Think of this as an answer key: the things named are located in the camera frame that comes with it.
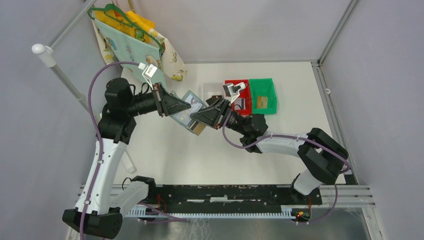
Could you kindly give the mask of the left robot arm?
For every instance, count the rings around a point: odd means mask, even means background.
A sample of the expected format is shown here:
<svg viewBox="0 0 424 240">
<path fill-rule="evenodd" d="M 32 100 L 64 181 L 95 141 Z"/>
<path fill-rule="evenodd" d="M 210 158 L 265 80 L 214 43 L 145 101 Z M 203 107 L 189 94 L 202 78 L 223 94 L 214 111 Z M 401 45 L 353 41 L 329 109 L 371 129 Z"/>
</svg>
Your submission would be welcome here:
<svg viewBox="0 0 424 240">
<path fill-rule="evenodd" d="M 119 163 L 137 124 L 135 117 L 151 112 L 167 117 L 188 110 L 191 105 L 171 95 L 160 82 L 153 85 L 151 92 L 134 94 L 122 77 L 110 80 L 104 95 L 102 117 L 94 123 L 96 149 L 86 184 L 75 207 L 66 209 L 62 220 L 81 238 L 90 235 L 112 240 L 136 204 L 151 204 L 157 198 L 155 180 L 138 175 L 121 193 L 111 196 Z"/>
</svg>

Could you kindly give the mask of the gold striped card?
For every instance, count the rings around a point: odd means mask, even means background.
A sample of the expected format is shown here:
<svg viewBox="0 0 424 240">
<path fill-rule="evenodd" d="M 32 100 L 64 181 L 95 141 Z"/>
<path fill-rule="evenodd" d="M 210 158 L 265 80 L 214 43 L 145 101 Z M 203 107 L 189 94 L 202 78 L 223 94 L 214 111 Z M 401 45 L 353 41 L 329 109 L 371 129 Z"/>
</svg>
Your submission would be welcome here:
<svg viewBox="0 0 424 240">
<path fill-rule="evenodd" d="M 201 123 L 199 121 L 196 121 L 196 120 L 194 120 L 191 123 L 191 125 L 189 125 L 189 127 L 188 127 L 188 129 L 193 134 L 195 134 L 196 136 L 199 136 L 204 131 L 205 128 L 206 128 L 206 125 L 205 124 L 203 124 L 203 123 Z"/>
</svg>

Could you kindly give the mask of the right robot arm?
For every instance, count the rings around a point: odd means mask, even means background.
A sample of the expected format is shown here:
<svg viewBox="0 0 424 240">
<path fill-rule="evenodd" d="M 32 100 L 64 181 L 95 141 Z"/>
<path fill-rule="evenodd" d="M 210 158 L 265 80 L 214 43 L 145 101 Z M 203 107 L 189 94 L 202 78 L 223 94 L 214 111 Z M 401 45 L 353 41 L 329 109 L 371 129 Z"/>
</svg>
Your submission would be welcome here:
<svg viewBox="0 0 424 240">
<path fill-rule="evenodd" d="M 194 112 L 191 119 L 216 130 L 233 130 L 242 135 L 240 144 L 224 139 L 249 153 L 284 154 L 301 159 L 306 169 L 291 184 L 289 199 L 302 204 L 309 194 L 322 185 L 335 184 L 338 176 L 351 169 L 349 154 L 337 141 L 320 128 L 307 133 L 285 134 L 268 130 L 264 114 L 242 116 L 233 111 L 228 100 L 219 98 L 211 106 Z"/>
</svg>

